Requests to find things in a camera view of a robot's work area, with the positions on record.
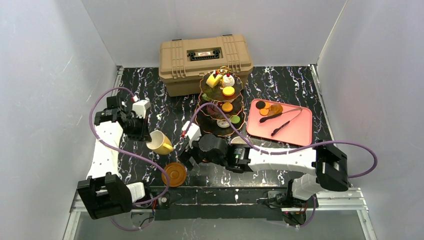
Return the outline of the yellow mug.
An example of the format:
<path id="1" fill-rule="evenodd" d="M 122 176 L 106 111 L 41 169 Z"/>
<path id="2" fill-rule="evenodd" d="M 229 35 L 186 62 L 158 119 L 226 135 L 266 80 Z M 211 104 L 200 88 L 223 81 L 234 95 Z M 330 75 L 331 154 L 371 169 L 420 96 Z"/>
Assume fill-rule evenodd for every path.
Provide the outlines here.
<path id="1" fill-rule="evenodd" d="M 159 155 L 168 155 L 174 151 L 173 145 L 169 138 L 160 130 L 150 133 L 151 141 L 146 142 L 148 149 Z"/>

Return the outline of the white chocolate drizzled donut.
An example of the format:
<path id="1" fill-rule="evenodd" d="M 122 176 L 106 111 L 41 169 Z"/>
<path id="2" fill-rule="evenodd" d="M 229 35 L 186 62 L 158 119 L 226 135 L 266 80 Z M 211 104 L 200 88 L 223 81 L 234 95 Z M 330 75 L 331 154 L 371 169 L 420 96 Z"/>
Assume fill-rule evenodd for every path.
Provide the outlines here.
<path id="1" fill-rule="evenodd" d="M 227 121 L 226 119 L 217 119 L 216 124 L 218 127 L 223 129 L 230 127 L 230 122 Z"/>

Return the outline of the green macaron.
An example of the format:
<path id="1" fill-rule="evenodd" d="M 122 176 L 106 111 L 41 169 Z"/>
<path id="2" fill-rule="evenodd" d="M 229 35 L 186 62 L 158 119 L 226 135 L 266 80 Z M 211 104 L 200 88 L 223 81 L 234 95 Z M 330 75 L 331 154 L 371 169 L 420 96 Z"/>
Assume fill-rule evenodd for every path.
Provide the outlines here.
<path id="1" fill-rule="evenodd" d="M 238 115 L 232 116 L 230 118 L 230 122 L 232 124 L 238 124 L 241 121 L 241 118 Z"/>

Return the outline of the yellow dotted biscuit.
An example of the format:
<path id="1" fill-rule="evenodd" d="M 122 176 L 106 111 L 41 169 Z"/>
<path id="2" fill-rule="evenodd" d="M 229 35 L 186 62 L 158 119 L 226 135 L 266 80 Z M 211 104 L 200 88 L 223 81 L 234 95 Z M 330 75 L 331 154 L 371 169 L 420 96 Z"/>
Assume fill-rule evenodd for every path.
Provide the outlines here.
<path id="1" fill-rule="evenodd" d="M 234 94 L 235 94 L 235 88 L 234 87 L 232 87 L 232 86 L 226 86 L 226 87 L 224 87 L 223 89 L 222 89 L 222 94 L 225 96 L 225 97 L 231 97 L 231 96 L 233 96 Z"/>
<path id="2" fill-rule="evenodd" d="M 233 110 L 233 105 L 230 102 L 225 102 L 221 105 L 221 109 L 225 112 L 225 113 L 229 113 Z"/>

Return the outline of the green layered cake slice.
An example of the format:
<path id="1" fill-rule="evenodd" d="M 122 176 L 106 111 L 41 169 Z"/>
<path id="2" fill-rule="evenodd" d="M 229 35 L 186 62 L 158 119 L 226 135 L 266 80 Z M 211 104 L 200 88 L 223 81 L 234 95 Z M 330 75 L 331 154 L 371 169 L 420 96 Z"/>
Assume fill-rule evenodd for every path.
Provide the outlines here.
<path id="1" fill-rule="evenodd" d="M 202 97 L 202 99 L 203 99 L 204 101 L 206 101 L 206 102 L 211 101 L 211 98 L 209 98 L 209 97 L 207 96 L 207 94 L 206 94 L 206 93 L 203 93 L 203 94 L 201 95 L 201 97 Z"/>

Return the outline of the black three tier cake stand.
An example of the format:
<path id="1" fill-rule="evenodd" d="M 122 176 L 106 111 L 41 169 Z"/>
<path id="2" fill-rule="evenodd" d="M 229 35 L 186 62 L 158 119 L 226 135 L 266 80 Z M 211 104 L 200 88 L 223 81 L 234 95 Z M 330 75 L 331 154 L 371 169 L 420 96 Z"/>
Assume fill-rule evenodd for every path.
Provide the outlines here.
<path id="1" fill-rule="evenodd" d="M 232 86 L 235 89 L 235 94 L 230 97 L 225 97 L 222 94 L 222 80 L 214 88 L 206 85 L 206 80 L 211 74 L 231 74 L 235 79 L 235 84 Z M 242 80 L 233 73 L 229 67 L 222 66 L 219 69 L 209 71 L 205 76 L 202 77 L 199 83 L 200 94 L 198 97 L 198 104 L 196 109 L 199 112 L 194 118 L 194 122 L 200 127 L 200 130 L 204 134 L 214 134 L 218 137 L 231 136 L 235 131 L 230 127 L 221 128 L 217 125 L 217 120 L 225 119 L 230 122 L 230 125 L 233 125 L 236 130 L 240 130 L 246 119 L 244 113 L 244 97 L 242 94 L 243 83 Z M 204 101 L 202 99 L 202 94 L 207 94 L 211 101 Z M 233 105 L 233 110 L 231 112 L 224 112 L 221 108 L 222 104 L 231 103 Z M 232 116 L 239 116 L 240 122 L 237 124 L 231 123 L 230 118 Z"/>

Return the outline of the yellow roll cake with cherry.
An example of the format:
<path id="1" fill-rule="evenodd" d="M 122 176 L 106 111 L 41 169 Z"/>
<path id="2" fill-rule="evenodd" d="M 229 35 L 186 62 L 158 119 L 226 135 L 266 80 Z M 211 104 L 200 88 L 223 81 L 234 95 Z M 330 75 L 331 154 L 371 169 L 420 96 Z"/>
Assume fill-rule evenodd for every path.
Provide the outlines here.
<path id="1" fill-rule="evenodd" d="M 213 73 L 209 75 L 209 77 L 207 78 L 206 85 L 211 88 L 214 88 L 221 82 L 222 77 L 223 77 L 222 74 Z"/>

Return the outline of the metal tongs black handle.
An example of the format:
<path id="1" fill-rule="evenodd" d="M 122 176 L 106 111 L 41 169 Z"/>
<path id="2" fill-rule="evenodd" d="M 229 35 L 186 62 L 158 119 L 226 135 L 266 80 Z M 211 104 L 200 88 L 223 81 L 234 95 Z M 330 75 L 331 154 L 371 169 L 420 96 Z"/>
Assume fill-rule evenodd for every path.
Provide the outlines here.
<path id="1" fill-rule="evenodd" d="M 277 118 L 284 116 L 284 115 L 296 113 L 291 119 L 288 119 L 287 117 L 285 117 L 283 120 L 279 121 L 279 126 L 276 127 L 270 134 L 271 137 L 274 137 L 280 130 L 285 128 L 291 121 L 296 119 L 302 113 L 302 111 L 303 111 L 303 109 L 301 107 L 293 108 L 293 109 L 286 110 L 286 111 L 283 111 L 283 112 L 280 112 L 280 113 L 277 113 L 277 114 L 274 114 L 274 115 L 271 115 L 271 116 L 262 117 L 262 118 L 260 118 L 259 123 L 262 124 L 262 123 L 265 123 L 266 121 L 277 119 Z"/>

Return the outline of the grey powdered cake ball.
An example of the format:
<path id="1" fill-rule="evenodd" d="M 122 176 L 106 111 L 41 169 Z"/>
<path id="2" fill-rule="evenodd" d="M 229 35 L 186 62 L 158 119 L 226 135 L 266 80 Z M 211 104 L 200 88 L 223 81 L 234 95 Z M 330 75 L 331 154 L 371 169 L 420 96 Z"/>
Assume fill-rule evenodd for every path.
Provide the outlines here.
<path id="1" fill-rule="evenodd" d="M 223 88 L 232 87 L 235 84 L 235 78 L 229 73 L 223 75 L 221 80 L 222 80 L 221 86 Z"/>

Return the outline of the pink serving tray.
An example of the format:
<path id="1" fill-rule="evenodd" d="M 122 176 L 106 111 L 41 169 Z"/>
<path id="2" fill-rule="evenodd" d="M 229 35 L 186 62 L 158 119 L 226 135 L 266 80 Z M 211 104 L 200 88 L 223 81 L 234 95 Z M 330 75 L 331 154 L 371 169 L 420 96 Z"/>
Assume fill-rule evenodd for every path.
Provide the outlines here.
<path id="1" fill-rule="evenodd" d="M 303 111 L 275 136 L 271 136 L 271 132 L 280 125 L 279 121 L 283 120 L 285 117 L 291 119 L 296 113 L 289 113 L 288 115 L 283 115 L 279 118 L 259 123 L 260 118 L 264 116 L 260 115 L 260 109 L 257 109 L 255 106 L 257 101 L 264 101 L 265 103 L 270 103 L 270 105 L 281 104 L 283 106 L 283 112 L 294 108 L 302 108 Z M 307 107 L 255 98 L 250 104 L 246 131 L 252 137 L 283 142 L 296 146 L 307 146 L 312 143 L 313 114 Z"/>

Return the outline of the pink mug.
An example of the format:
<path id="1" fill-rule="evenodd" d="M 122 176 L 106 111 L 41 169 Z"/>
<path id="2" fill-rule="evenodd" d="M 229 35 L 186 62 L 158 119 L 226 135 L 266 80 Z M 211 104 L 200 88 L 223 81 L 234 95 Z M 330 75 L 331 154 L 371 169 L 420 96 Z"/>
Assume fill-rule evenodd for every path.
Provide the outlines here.
<path id="1" fill-rule="evenodd" d="M 247 142 L 240 136 L 231 139 L 230 145 L 247 145 Z"/>

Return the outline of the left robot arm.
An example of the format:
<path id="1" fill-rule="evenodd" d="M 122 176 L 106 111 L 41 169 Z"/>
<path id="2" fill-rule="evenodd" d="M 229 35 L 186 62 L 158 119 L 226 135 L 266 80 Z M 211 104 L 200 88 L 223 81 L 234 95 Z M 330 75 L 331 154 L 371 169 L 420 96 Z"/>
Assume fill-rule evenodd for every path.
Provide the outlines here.
<path id="1" fill-rule="evenodd" d="M 127 213 L 133 204 L 146 197 L 144 183 L 125 184 L 118 176 L 118 147 L 122 135 L 133 141 L 149 142 L 149 100 L 109 96 L 107 107 L 94 116 L 94 130 L 99 136 L 85 180 L 77 184 L 77 192 L 94 220 Z"/>

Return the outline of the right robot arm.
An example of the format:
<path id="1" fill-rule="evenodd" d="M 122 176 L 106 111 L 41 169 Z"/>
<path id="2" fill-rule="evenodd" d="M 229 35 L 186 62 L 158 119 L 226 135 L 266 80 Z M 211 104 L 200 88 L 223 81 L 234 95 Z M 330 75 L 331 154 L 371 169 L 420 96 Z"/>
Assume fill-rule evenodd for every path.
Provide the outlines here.
<path id="1" fill-rule="evenodd" d="M 334 141 L 321 141 L 299 148 L 260 148 L 247 143 L 229 144 L 208 133 L 185 140 L 179 161 L 188 169 L 207 161 L 238 174 L 265 170 L 299 172 L 287 187 L 287 196 L 306 201 L 323 190 L 345 192 L 349 188 L 347 156 Z"/>

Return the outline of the stack of wooden coasters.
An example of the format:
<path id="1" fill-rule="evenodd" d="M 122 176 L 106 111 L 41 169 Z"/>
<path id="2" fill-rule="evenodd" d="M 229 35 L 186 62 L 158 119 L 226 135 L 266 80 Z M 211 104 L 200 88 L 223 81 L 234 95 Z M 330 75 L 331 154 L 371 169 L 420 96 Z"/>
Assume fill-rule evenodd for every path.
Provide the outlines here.
<path id="1" fill-rule="evenodd" d="M 187 178 L 187 169 L 179 162 L 172 162 L 167 164 L 164 170 L 169 176 L 169 186 L 172 188 L 181 186 Z"/>

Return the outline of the black sandwich cookie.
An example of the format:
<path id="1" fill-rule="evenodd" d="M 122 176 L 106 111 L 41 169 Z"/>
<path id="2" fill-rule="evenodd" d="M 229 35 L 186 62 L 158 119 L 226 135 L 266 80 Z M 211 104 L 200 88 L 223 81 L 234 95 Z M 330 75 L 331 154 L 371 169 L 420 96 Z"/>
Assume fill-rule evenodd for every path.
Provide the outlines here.
<path id="1" fill-rule="evenodd" d="M 266 108 L 266 103 L 262 100 L 259 100 L 255 103 L 255 107 L 259 110 Z"/>

